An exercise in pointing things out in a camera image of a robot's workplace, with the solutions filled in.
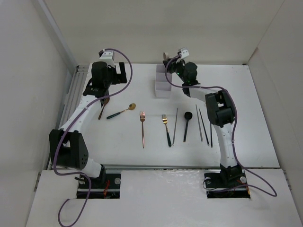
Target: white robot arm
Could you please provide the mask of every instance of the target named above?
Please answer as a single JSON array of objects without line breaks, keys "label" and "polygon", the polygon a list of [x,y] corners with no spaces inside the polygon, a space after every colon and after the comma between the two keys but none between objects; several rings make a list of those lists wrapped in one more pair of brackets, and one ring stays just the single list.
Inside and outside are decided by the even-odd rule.
[{"label": "white robot arm", "polygon": [[57,165],[77,169],[88,177],[102,180],[105,178],[105,168],[89,157],[82,133],[86,130],[95,113],[101,109],[104,99],[100,100],[100,102],[94,102],[89,107],[87,107],[87,105],[97,98],[108,95],[108,88],[111,85],[126,83],[127,79],[123,62],[119,63],[121,73],[118,74],[116,72],[113,51],[101,51],[99,56],[101,61],[95,62],[92,65],[92,78],[85,88],[80,104],[70,119],[59,130],[51,131],[49,141],[51,160],[53,162],[61,136],[78,117],[80,112],[82,112],[84,108],[87,108],[68,130],[58,153]]},{"label": "white robot arm", "polygon": [[[190,97],[197,98],[205,103],[205,96],[207,94],[212,94],[216,92],[215,90],[211,89],[197,89],[197,88],[190,88]],[[225,124],[222,128],[218,125],[214,125],[214,129],[216,130],[219,146],[220,146],[220,153],[221,153],[221,160],[220,164],[225,168],[237,166],[237,161],[233,155],[232,150],[232,124],[228,123]]]},{"label": "white robot arm", "polygon": [[221,90],[212,90],[199,86],[196,79],[197,65],[193,62],[185,63],[184,61],[189,56],[186,48],[178,50],[178,55],[174,58],[167,58],[167,54],[163,56],[166,72],[176,73],[184,82],[182,86],[178,86],[183,89],[184,94],[206,103],[208,119],[214,126],[219,140],[222,185],[226,186],[228,183],[235,182],[243,176],[243,172],[233,152],[232,123],[235,120],[235,106],[231,96],[222,87],[216,87],[221,88]]}]

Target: green-handled fork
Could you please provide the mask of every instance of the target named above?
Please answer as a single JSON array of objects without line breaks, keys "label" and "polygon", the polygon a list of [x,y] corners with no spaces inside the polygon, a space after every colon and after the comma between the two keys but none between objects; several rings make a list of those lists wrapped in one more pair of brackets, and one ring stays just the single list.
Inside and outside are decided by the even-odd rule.
[{"label": "green-handled fork", "polygon": [[163,124],[165,124],[165,128],[166,128],[167,142],[169,143],[169,147],[171,147],[171,141],[170,141],[170,137],[169,137],[169,129],[167,128],[167,117],[166,117],[166,114],[162,115],[162,121],[163,121]]}]

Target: black spoon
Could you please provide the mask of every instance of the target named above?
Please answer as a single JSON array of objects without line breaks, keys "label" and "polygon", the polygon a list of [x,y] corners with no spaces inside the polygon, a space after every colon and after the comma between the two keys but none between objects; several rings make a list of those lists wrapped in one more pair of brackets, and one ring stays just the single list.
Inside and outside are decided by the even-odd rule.
[{"label": "black spoon", "polygon": [[188,128],[188,122],[190,119],[192,119],[193,117],[193,114],[191,112],[186,112],[184,114],[184,118],[186,119],[186,126],[185,126],[185,132],[184,132],[184,139],[183,139],[183,142],[186,141],[186,134],[187,134],[187,128]]}]

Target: gold fork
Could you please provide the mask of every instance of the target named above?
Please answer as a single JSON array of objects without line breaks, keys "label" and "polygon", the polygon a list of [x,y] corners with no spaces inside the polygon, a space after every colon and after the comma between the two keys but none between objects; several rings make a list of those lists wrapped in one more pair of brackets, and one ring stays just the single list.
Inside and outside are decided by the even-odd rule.
[{"label": "gold fork", "polygon": [[140,112],[140,121],[142,122],[142,145],[144,148],[144,129],[143,129],[143,122],[145,121],[145,113],[143,111]]},{"label": "gold fork", "polygon": [[167,128],[167,117],[166,117],[166,114],[162,115],[162,121],[163,121],[163,124],[165,124],[165,128],[166,128],[167,142],[169,143],[169,147],[171,147],[171,141],[170,141],[170,137],[169,137],[169,129]]}]

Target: white bracket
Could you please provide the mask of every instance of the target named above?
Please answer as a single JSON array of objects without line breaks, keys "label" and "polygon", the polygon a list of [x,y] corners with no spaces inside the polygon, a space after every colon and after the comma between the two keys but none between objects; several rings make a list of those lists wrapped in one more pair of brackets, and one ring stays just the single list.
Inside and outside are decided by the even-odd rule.
[{"label": "white bracket", "polygon": [[111,67],[115,67],[115,52],[114,51],[104,51],[100,57],[100,60],[105,62],[107,65]]}]

